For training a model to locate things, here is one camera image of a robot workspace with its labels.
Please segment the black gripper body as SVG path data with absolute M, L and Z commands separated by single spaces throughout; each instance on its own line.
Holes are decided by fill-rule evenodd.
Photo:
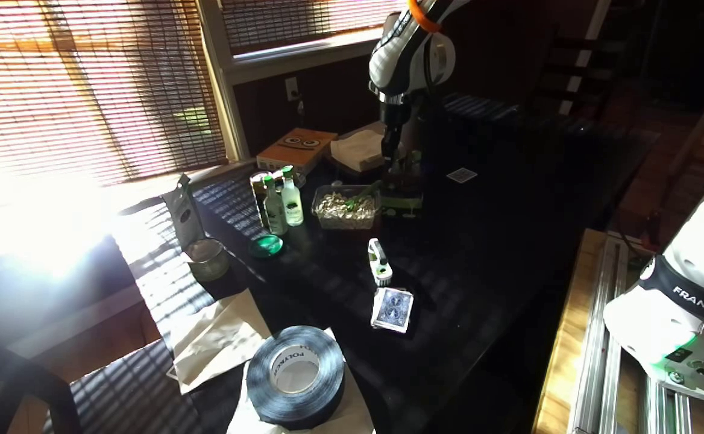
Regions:
M 411 123 L 412 98 L 407 94 L 396 96 L 379 96 L 381 101 L 381 121 L 384 121 L 384 138 L 381 151 L 389 158 L 390 174 L 406 174 L 411 167 L 411 145 L 402 140 L 402 128 Z

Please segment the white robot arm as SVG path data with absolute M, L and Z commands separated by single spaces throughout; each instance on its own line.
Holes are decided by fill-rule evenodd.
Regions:
M 464 94 L 420 108 L 407 132 L 428 199 L 387 243 L 446 285 L 431 309 L 440 348 L 471 369 L 545 299 L 580 234 L 607 219 L 647 138 Z M 602 320 L 647 374 L 704 401 L 704 203 Z

